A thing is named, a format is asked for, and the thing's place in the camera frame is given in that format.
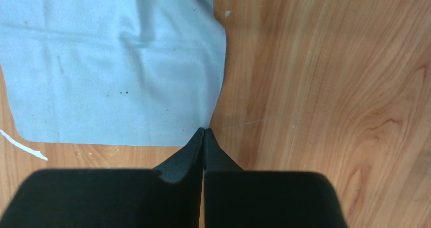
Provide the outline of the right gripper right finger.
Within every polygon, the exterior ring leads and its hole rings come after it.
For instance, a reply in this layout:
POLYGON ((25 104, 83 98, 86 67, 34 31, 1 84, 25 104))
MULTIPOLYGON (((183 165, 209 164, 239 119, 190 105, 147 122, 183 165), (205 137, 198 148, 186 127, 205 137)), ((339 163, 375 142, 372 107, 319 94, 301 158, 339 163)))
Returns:
POLYGON ((206 227, 346 227, 329 180, 316 172, 246 171, 205 131, 206 227))

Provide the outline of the light blue cleaning cloth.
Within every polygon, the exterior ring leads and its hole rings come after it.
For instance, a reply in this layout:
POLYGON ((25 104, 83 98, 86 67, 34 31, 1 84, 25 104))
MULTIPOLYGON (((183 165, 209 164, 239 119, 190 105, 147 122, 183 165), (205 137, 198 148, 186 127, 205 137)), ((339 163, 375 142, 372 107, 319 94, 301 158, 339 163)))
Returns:
POLYGON ((225 54, 213 0, 1 0, 10 110, 33 142, 182 146, 209 126, 225 54))

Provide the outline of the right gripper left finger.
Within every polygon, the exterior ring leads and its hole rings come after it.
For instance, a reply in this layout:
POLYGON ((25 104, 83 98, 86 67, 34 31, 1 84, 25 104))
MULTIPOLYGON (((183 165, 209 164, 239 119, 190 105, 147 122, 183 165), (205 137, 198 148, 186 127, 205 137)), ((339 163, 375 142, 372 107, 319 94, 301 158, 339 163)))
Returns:
POLYGON ((198 227, 205 131, 152 169, 44 169, 18 188, 1 227, 198 227))

